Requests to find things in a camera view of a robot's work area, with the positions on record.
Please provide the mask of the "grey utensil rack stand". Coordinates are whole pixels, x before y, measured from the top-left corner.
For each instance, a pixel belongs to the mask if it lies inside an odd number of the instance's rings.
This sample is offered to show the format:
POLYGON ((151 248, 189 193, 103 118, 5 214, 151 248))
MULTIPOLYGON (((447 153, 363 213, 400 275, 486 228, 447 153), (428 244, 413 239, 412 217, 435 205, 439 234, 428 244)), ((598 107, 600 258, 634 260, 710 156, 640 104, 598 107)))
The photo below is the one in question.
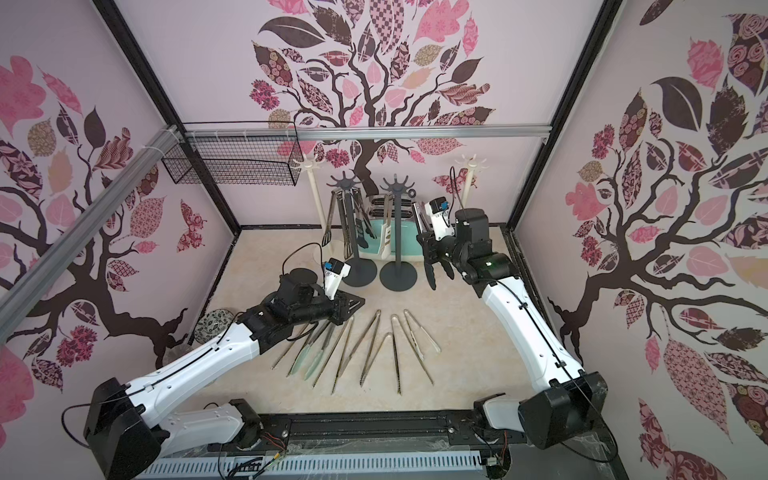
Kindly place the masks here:
POLYGON ((331 177, 328 186, 335 194, 339 221, 343 236, 345 262, 350 266, 350 273, 343 279, 351 287, 364 287, 371 284, 377 276, 377 265, 373 260, 363 258, 360 249, 367 246, 364 209, 357 200, 361 182, 353 172, 342 172, 339 178, 331 177))

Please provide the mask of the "black nylon tongs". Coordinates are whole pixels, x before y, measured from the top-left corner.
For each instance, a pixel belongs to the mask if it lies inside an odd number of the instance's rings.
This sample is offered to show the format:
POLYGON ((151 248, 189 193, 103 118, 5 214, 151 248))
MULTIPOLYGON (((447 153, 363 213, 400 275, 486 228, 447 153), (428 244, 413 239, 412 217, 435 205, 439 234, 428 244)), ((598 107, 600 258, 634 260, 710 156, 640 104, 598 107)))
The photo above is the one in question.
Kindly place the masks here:
POLYGON ((433 265, 439 263, 446 275, 454 278, 453 268, 450 263, 450 247, 454 235, 437 241, 431 228, 431 222, 425 210, 428 202, 415 202, 412 204, 413 216, 417 227, 417 241, 422 247, 423 264, 427 282, 432 290, 436 289, 436 279, 433 265))

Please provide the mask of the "grey utensil rack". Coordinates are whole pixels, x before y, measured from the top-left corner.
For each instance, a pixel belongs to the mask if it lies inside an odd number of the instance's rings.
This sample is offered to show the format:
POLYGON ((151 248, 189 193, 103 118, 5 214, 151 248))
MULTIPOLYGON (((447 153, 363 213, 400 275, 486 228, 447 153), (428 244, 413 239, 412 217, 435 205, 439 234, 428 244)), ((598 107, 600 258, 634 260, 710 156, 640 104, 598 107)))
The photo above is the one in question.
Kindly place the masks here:
POLYGON ((408 177, 404 181, 399 181, 397 175, 393 176, 391 182, 384 180, 383 189, 393 196, 394 206, 394 242, 395 242, 395 260, 388 261, 380 270, 379 279, 382 285, 393 292, 405 292, 410 290, 416 283, 418 275, 413 265, 404 262, 402 258, 402 197, 403 195, 411 198, 407 193, 408 177))

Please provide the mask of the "black silicone tip tongs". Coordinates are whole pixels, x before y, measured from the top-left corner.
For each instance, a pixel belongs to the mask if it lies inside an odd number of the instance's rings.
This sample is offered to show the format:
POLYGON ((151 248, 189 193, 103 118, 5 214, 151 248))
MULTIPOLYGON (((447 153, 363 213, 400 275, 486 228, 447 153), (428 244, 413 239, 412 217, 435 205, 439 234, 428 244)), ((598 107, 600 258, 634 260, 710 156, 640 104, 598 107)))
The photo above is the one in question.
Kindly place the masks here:
POLYGON ((354 187, 352 189, 352 201, 353 201, 353 209, 354 209, 354 215, 355 215, 356 237, 358 240, 358 244, 362 248, 368 248, 369 244, 367 239, 368 238, 376 239, 377 236, 373 231, 373 226, 368 216, 368 211, 366 210, 366 207, 364 205, 360 188, 354 187))

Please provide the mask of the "steel tongs white tips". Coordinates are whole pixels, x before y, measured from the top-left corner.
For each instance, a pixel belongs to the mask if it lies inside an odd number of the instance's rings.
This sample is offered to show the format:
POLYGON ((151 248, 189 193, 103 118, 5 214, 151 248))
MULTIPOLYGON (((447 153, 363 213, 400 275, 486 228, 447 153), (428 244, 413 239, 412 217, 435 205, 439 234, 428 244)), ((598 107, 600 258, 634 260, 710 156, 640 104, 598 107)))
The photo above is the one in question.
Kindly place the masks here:
POLYGON ((391 221, 393 209, 393 195, 388 194, 384 197, 383 221, 381 225, 381 238, 379 257, 381 260, 388 260, 391 254, 391 221))

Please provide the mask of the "slotted steel spatula tongs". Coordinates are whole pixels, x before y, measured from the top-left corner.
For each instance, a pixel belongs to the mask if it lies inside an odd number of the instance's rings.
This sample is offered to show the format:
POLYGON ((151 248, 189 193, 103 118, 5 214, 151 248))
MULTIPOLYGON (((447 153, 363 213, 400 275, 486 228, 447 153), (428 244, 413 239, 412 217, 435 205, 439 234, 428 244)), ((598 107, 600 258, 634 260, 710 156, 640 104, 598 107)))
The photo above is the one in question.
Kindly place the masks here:
POLYGON ((324 233, 321 239, 321 246, 325 247, 332 241, 332 225, 333 225, 333 218, 337 206, 337 199, 338 194, 340 193, 339 189, 333 189, 331 191, 330 201, 329 201, 329 208, 328 213, 326 215, 326 226, 324 229, 324 233))

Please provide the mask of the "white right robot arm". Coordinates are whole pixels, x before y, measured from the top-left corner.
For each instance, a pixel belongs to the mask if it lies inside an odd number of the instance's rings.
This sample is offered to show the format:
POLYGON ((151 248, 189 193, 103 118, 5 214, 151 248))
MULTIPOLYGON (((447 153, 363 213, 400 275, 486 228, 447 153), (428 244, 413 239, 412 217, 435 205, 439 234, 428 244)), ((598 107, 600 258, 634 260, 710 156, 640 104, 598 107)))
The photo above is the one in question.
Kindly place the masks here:
POLYGON ((460 277, 473 288, 513 341, 534 392, 525 400, 501 394, 481 401, 485 423, 519 432, 540 449, 594 430, 602 421, 605 380, 586 372, 556 338, 520 269, 494 251, 484 211, 464 208, 450 219, 448 207, 443 197, 412 206, 428 283, 436 284, 433 266, 440 264, 449 278, 460 277))

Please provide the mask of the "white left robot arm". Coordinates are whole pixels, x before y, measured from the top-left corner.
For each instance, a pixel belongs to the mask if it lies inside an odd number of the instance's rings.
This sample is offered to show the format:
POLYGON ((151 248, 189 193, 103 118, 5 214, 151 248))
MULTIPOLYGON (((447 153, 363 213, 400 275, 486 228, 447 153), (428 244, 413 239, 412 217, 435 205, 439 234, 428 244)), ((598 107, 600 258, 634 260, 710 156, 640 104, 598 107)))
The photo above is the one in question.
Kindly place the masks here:
POLYGON ((257 414, 242 401, 184 414, 176 409, 219 377, 283 341, 295 326, 348 321, 364 298, 340 289, 341 275, 328 271, 325 283, 299 282, 283 274, 277 291, 244 311, 223 333, 150 374, 98 385, 89 402, 84 445, 107 479, 133 479, 161 456, 259 435, 257 414))

